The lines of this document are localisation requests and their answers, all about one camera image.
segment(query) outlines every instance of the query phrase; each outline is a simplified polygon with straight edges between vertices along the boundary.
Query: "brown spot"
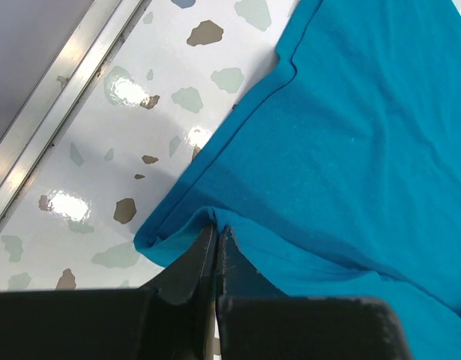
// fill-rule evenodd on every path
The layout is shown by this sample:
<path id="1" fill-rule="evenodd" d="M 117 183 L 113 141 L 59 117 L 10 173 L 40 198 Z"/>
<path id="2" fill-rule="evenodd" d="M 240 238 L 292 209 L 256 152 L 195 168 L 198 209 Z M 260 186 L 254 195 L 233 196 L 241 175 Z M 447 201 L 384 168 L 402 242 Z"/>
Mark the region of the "brown spot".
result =
<path id="1" fill-rule="evenodd" d="M 120 224 L 126 224 L 130 223 L 130 221 L 133 219 L 136 213 L 137 209 L 135 207 L 135 201 L 133 201 L 133 199 L 130 198 L 122 199 L 119 202 L 117 202 L 113 218 Z"/>
<path id="2" fill-rule="evenodd" d="M 156 163 L 158 161 L 158 157 L 153 157 L 153 156 L 150 156 L 150 155 L 143 155 L 142 160 L 146 164 L 153 164 L 153 163 Z"/>
<path id="3" fill-rule="evenodd" d="M 157 105 L 159 99 L 160 99 L 159 95 L 148 96 L 142 100 L 142 102 L 140 103 L 140 106 L 145 107 L 146 109 L 149 109 L 149 110 L 153 109 L 155 105 Z"/>
<path id="4" fill-rule="evenodd" d="M 75 276 L 69 268 L 62 272 L 62 276 L 58 279 L 55 290 L 75 290 L 77 284 L 75 283 Z"/>
<path id="5" fill-rule="evenodd" d="M 193 153 L 192 153 L 192 161 L 197 157 L 197 155 L 200 153 L 201 148 L 198 146 L 193 147 Z"/>
<path id="6" fill-rule="evenodd" d="M 202 21 L 199 26 L 192 30 L 187 44 L 192 47 L 196 45 L 207 45 L 222 40 L 223 29 L 211 20 Z"/>
<path id="7" fill-rule="evenodd" d="M 222 356 L 222 351 L 220 350 L 220 339 L 214 337 L 214 355 Z"/>
<path id="8" fill-rule="evenodd" d="M 52 211 L 52 204 L 46 195 L 40 195 L 40 199 L 38 200 L 38 208 L 43 212 Z"/>

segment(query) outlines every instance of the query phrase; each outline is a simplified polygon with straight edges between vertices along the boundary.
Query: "metal edge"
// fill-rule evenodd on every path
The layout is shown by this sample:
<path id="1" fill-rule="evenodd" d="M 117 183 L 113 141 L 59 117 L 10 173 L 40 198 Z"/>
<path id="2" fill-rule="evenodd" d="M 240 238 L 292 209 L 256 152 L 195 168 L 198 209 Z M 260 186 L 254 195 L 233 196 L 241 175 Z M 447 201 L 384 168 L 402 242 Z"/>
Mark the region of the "metal edge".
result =
<path id="1" fill-rule="evenodd" d="M 0 185 L 121 0 L 94 0 L 0 142 Z"/>
<path id="2" fill-rule="evenodd" d="M 0 219 L 141 3 L 142 0 L 121 0 L 85 58 L 28 141 L 22 154 L 0 185 Z"/>

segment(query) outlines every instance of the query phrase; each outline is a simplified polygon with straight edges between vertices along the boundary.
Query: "teal fabric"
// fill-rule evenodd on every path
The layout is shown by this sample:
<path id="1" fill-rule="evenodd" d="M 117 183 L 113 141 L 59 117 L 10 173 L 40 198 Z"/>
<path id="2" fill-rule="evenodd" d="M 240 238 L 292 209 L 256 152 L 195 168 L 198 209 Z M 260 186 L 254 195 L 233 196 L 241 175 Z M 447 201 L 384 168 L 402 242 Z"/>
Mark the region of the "teal fabric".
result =
<path id="1" fill-rule="evenodd" d="M 416 359 L 461 359 L 461 19 L 450 0 L 302 0 L 280 63 L 136 234 L 203 225 L 293 296 L 376 296 Z"/>

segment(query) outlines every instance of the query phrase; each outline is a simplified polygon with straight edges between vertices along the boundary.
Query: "towel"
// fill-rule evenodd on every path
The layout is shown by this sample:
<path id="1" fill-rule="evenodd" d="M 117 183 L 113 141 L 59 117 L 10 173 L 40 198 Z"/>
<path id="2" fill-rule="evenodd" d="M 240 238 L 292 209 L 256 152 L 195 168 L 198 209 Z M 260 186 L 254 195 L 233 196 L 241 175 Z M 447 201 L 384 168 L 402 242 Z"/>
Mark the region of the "towel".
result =
<path id="1" fill-rule="evenodd" d="M 291 296 L 376 296 L 416 359 L 461 359 L 461 18 L 451 0 L 302 0 L 276 69 L 136 234 L 168 265 L 232 227 Z"/>

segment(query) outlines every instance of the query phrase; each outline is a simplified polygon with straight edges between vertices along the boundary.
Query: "gray surface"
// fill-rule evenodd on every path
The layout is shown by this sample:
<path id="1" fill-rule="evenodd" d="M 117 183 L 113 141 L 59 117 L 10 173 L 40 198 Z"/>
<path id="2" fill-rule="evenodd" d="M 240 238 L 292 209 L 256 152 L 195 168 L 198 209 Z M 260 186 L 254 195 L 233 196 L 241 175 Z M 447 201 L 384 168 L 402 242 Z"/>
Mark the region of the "gray surface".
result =
<path id="1" fill-rule="evenodd" d="M 0 0 L 0 139 L 93 0 Z"/>

